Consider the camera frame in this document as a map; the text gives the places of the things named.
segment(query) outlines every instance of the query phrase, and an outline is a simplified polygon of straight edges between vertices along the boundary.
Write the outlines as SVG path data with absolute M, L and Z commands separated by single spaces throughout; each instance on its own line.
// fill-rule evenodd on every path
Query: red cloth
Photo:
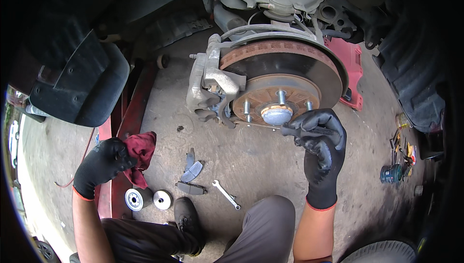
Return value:
M 136 166 L 125 170 L 124 174 L 133 185 L 146 189 L 148 185 L 142 171 L 150 166 L 151 157 L 156 145 L 156 133 L 150 131 L 131 135 L 124 140 L 124 143 L 127 145 L 129 155 L 137 159 Z

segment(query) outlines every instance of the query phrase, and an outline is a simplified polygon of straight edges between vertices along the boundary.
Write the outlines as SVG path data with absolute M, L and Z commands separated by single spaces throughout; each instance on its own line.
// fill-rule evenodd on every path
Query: shoe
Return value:
M 198 256 L 205 247 L 205 237 L 200 226 L 194 203 L 188 197 L 180 197 L 174 202 L 174 218 L 182 232 L 192 235 L 198 241 L 199 250 L 189 256 Z

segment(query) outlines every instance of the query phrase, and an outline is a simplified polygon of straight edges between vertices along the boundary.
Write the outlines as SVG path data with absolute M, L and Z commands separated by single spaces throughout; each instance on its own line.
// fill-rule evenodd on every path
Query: hand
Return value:
M 314 209 L 331 208 L 337 202 L 337 176 L 345 161 L 346 131 L 332 109 L 317 109 L 298 116 L 289 123 L 292 129 L 310 131 L 323 126 L 339 133 L 337 144 L 327 136 L 295 137 L 296 146 L 305 148 L 304 173 L 309 182 L 306 201 Z
M 101 141 L 79 165 L 74 175 L 74 190 L 84 199 L 95 198 L 95 187 L 137 164 L 137 159 L 129 156 L 127 147 L 119 138 Z

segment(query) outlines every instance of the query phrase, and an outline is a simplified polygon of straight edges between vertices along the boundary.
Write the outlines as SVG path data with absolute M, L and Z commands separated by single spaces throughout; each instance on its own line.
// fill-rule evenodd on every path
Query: open-end wrench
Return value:
M 233 198 L 227 193 L 227 191 L 225 191 L 222 186 L 219 184 L 219 181 L 217 179 L 214 180 L 214 182 L 212 183 L 212 185 L 216 186 L 221 192 L 222 194 L 229 200 L 229 202 L 232 203 L 232 205 L 234 205 L 235 209 L 236 210 L 240 210 L 240 205 L 238 205 L 234 200 Z

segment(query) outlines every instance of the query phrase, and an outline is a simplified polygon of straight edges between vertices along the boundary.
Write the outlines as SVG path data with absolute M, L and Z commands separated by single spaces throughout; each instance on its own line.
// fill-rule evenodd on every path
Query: car wheel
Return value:
M 58 262 L 58 257 L 55 254 L 55 251 L 53 251 L 53 248 L 49 244 L 42 242 L 42 241 L 38 241 L 38 240 L 35 241 L 35 243 L 37 245 L 38 251 L 40 252 L 40 254 L 43 255 L 43 257 L 48 263 Z
M 409 263 L 416 253 L 411 246 L 400 241 L 381 241 L 369 244 L 351 253 L 341 263 Z
M 69 256 L 69 263 L 81 263 L 81 260 L 79 259 L 79 254 L 77 252 Z

